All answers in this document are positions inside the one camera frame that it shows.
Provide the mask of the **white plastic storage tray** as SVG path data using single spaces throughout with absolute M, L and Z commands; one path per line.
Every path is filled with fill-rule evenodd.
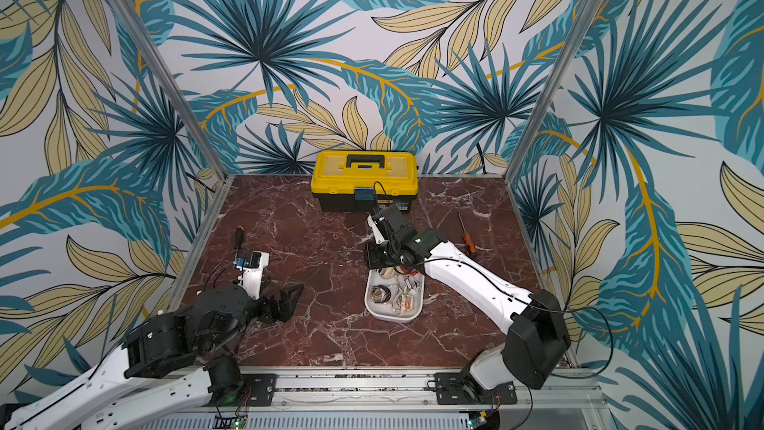
M 385 285 L 392 291 L 392 300 L 386 304 L 374 304 L 370 299 L 370 291 L 373 286 Z M 407 292 L 415 297 L 415 308 L 413 312 L 397 316 L 392 309 L 392 301 L 400 292 Z M 404 274 L 397 268 L 382 268 L 369 271 L 366 290 L 364 294 L 364 306 L 372 316 L 378 320 L 409 323 L 415 320 L 421 314 L 424 308 L 425 297 L 425 276 L 419 272 Z

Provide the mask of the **beige looped watch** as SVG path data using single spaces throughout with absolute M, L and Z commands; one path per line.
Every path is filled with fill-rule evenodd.
M 392 301 L 392 309 L 394 314 L 402 316 L 413 312 L 415 308 L 415 297 L 407 292 L 400 292 Z

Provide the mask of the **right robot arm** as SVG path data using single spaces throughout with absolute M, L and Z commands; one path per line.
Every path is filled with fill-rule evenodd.
M 557 298 L 515 286 L 461 251 L 431 228 L 418 230 L 396 207 L 371 214 L 374 242 L 367 245 L 371 269 L 416 271 L 439 281 L 486 314 L 505 343 L 477 354 L 461 371 L 459 383 L 473 399 L 503 384 L 543 388 L 571 346 Z

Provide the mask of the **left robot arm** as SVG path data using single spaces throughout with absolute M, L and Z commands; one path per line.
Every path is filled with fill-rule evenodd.
M 129 429 L 185 408 L 238 403 L 246 396 L 240 366 L 221 354 L 252 322 L 288 322 L 304 285 L 276 298 L 240 286 L 202 292 L 182 309 L 154 316 L 96 366 L 33 403 L 4 404 L 4 429 Z

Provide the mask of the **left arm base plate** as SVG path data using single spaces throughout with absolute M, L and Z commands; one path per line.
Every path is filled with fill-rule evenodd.
M 242 382 L 222 397 L 214 397 L 204 407 L 269 407 L 272 405 L 278 376 L 275 373 L 245 373 Z

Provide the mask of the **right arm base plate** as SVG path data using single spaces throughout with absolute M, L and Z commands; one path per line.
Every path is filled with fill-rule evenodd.
M 512 382 L 485 389 L 463 372 L 435 373 L 434 391 L 439 405 L 517 404 Z

